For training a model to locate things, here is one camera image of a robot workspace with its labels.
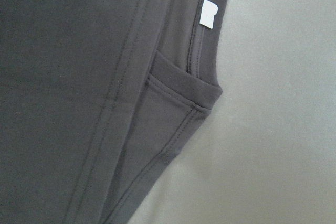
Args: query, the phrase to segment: double stitched seam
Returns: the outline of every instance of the double stitched seam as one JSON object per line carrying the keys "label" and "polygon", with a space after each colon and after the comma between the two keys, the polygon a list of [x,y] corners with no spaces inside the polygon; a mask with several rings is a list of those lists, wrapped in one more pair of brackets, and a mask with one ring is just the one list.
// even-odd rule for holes
{"label": "double stitched seam", "polygon": [[[189,123],[192,121],[196,114],[196,110],[194,110],[194,107],[191,107],[191,109],[187,112],[186,116],[180,123],[180,125],[177,127],[176,131],[173,133],[172,137],[169,139],[169,141],[164,145],[164,147],[160,150],[158,154],[156,154],[151,161],[146,165],[145,168],[143,168],[138,175],[134,178],[134,180],[131,182],[130,186],[125,191],[124,195],[120,198],[117,205],[114,207],[114,209],[111,211],[110,216],[114,214],[116,216],[118,212],[125,206],[127,199],[132,195],[132,193],[135,191],[139,183],[144,179],[144,177],[152,170],[152,168],[158,163],[161,157],[162,159],[165,159],[169,155],[169,151],[174,147],[174,144],[179,140],[181,134],[185,131],[186,127],[189,125]],[[185,122],[184,126],[180,130],[177,136],[176,133],[179,131],[183,123]],[[112,224],[113,218],[109,222],[105,222],[106,224]]]}
{"label": "double stitched seam", "polygon": [[200,68],[200,59],[201,59],[201,48],[203,44],[203,38],[204,38],[204,31],[205,29],[203,28],[201,31],[201,37],[199,39],[199,44],[198,44],[198,50],[197,50],[197,59],[196,59],[196,77],[199,78],[199,68]]}
{"label": "double stitched seam", "polygon": [[129,53],[129,55],[128,55],[127,62],[126,62],[126,67],[124,68],[124,72],[123,72],[122,78],[121,78],[120,83],[119,83],[119,85],[118,85],[118,87],[117,87],[117,92],[116,92],[115,97],[114,97],[114,101],[113,101],[113,104],[112,104],[112,107],[111,107],[111,110],[110,110],[109,118],[108,118],[108,121],[107,121],[107,123],[106,123],[106,125],[105,125],[105,128],[104,128],[104,130],[103,130],[103,136],[102,136],[102,138],[101,138],[101,140],[100,140],[99,147],[98,147],[98,151],[97,151],[97,153],[96,153],[96,155],[95,155],[95,157],[94,157],[95,159],[94,159],[94,161],[93,161],[93,163],[92,163],[92,165],[91,165],[91,170],[90,170],[90,172],[89,172],[89,177],[88,177],[88,179],[87,179],[87,181],[86,181],[86,185],[85,185],[84,193],[83,193],[82,196],[81,196],[81,201],[80,201],[80,204],[79,204],[77,213],[78,213],[78,211],[79,211],[79,209],[80,209],[80,206],[81,206],[81,204],[82,204],[84,195],[85,195],[85,193],[86,193],[86,191],[87,191],[88,184],[89,184],[89,179],[90,179],[90,177],[91,177],[92,171],[95,169],[95,164],[96,164],[98,155],[99,155],[99,153],[100,153],[100,151],[101,151],[102,143],[104,142],[104,140],[105,140],[105,138],[106,138],[107,126],[110,124],[110,121],[111,121],[111,119],[112,119],[112,111],[113,111],[113,109],[114,109],[115,106],[116,106],[116,102],[117,102],[118,97],[119,97],[119,92],[120,92],[121,86],[123,85],[123,81],[124,81],[124,78],[125,78],[125,75],[126,75],[126,71],[127,71],[127,69],[128,69],[129,63],[130,63],[131,56],[132,56],[133,53],[134,53],[135,44],[138,42],[140,27],[141,27],[141,25],[142,25],[142,23],[143,23],[145,14],[146,14],[147,11],[148,11],[148,5],[149,5],[149,2],[150,2],[150,0],[146,0],[146,6],[145,6],[145,9],[144,9],[144,12],[142,13],[139,27],[138,27],[138,29],[137,29],[137,31],[136,31],[136,37],[135,37],[135,40],[133,41],[131,51],[130,51],[130,53]]}
{"label": "double stitched seam", "polygon": [[201,10],[201,8],[202,8],[202,0],[198,0],[193,29],[192,29],[192,35],[189,41],[189,49],[188,49],[188,56],[187,56],[187,72],[188,73],[191,73],[192,71],[191,70],[192,48],[193,48],[193,43],[194,43],[194,37],[195,37],[196,30],[198,27],[198,17],[199,17],[198,12]]}
{"label": "double stitched seam", "polygon": [[[109,92],[110,92],[111,89],[112,89],[112,85],[113,85],[114,80],[115,80],[115,77],[116,77],[116,75],[117,75],[116,70],[117,70],[118,67],[119,67],[119,63],[120,63],[120,59],[121,59],[121,55],[122,55],[122,53],[123,53],[123,51],[124,51],[126,42],[127,42],[128,38],[129,38],[129,34],[130,34],[130,31],[131,31],[131,28],[133,27],[133,23],[134,23],[134,20],[135,20],[135,16],[136,16],[136,13],[138,12],[138,8],[139,8],[139,3],[140,3],[140,0],[137,0],[137,1],[136,1],[136,5],[135,5],[135,9],[134,9],[134,12],[133,12],[133,15],[132,15],[132,20],[131,20],[130,26],[129,26],[129,28],[128,28],[128,31],[127,31],[127,35],[126,35],[125,40],[124,40],[124,42],[123,42],[122,49],[121,49],[121,51],[120,51],[120,53],[119,53],[117,64],[116,64],[116,66],[115,66],[115,68],[114,68],[114,75],[113,75],[112,78],[111,78],[111,81],[110,81],[110,83],[109,83],[109,87],[108,87],[108,91],[107,91],[107,93],[106,93],[106,95],[105,95],[105,99],[104,99],[103,107],[102,107],[102,109],[100,110],[98,119],[97,119],[97,121],[96,121],[96,123],[95,123],[95,125],[94,125],[94,132],[93,132],[93,134],[92,134],[92,136],[91,136],[91,141],[90,141],[90,143],[89,143],[89,148],[88,148],[87,153],[86,153],[86,156],[85,156],[85,158],[84,158],[84,160],[83,160],[83,163],[82,163],[82,166],[81,166],[81,172],[79,173],[79,175],[78,175],[78,177],[77,177],[77,179],[76,179],[76,186],[74,187],[74,189],[73,189],[73,191],[72,191],[72,194],[71,194],[71,197],[70,197],[70,201],[69,201],[69,203],[68,203],[67,210],[66,210],[66,213],[65,213],[65,215],[64,215],[64,218],[63,218],[62,223],[64,223],[64,222],[66,221],[67,215],[69,214],[69,210],[70,210],[72,201],[74,200],[74,196],[75,196],[76,189],[77,189],[77,186],[78,186],[78,183],[79,183],[79,179],[80,179],[80,176],[82,175],[82,172],[83,172],[83,167],[84,167],[85,162],[86,162],[86,160],[87,160],[87,158],[88,158],[89,151],[90,151],[90,148],[91,148],[93,139],[94,139],[94,137],[95,137],[95,135],[96,135],[96,133],[97,133],[98,124],[99,124],[99,122],[100,122],[100,120],[101,120],[103,111],[106,109],[107,99],[108,99],[108,94],[109,94]],[[84,196],[84,194],[85,194],[85,192],[86,192],[86,187],[87,187],[87,185],[88,185],[88,180],[89,180],[89,178],[90,178],[90,174],[91,174],[91,171],[90,171],[90,173],[89,173],[89,175],[88,175],[87,182],[86,182],[86,185],[85,185],[85,190],[84,190],[84,192],[83,192],[83,194],[82,194],[82,197],[81,197],[79,206],[78,206],[78,208],[77,208],[77,210],[76,210],[74,222],[76,221],[76,215],[77,215],[77,213],[78,213],[78,211],[79,211],[79,209],[80,209],[80,206],[81,206],[81,203],[82,203],[83,196]]]}
{"label": "double stitched seam", "polygon": [[154,85],[155,87],[157,87],[158,89],[160,89],[162,92],[168,94],[168,95],[171,96],[172,98],[174,98],[174,99],[176,99],[176,100],[182,102],[183,104],[185,104],[185,105],[187,105],[187,106],[190,106],[190,104],[187,104],[185,101],[182,101],[180,98],[178,98],[178,96],[177,96],[176,94],[178,94],[178,95],[182,96],[183,98],[187,99],[188,101],[190,101],[190,102],[192,103],[192,106],[193,106],[193,107],[195,107],[195,105],[197,105],[197,106],[199,106],[199,107],[201,107],[201,108],[204,108],[203,106],[201,106],[201,105],[195,103],[194,101],[191,101],[190,99],[184,97],[183,95],[181,95],[181,94],[179,94],[179,93],[173,94],[173,93],[170,93],[170,92],[164,90],[162,87],[160,87],[158,84],[156,84],[155,82],[153,82],[153,81],[152,81],[151,79],[149,79],[149,78],[148,78],[148,81],[149,81],[152,85]]}

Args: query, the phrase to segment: clothing label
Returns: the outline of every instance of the clothing label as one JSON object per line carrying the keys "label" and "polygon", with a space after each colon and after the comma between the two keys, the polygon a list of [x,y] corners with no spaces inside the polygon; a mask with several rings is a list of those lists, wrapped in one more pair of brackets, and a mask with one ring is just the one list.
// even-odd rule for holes
{"label": "clothing label", "polygon": [[199,23],[212,29],[214,27],[214,18],[218,12],[218,6],[209,0],[204,0]]}

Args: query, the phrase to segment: clothing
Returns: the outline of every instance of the clothing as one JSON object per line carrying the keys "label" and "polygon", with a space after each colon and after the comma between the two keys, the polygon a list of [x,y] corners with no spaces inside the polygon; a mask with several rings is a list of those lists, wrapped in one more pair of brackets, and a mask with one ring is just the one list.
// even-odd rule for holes
{"label": "clothing", "polygon": [[126,223],[221,94],[203,0],[1,0],[1,223]]}

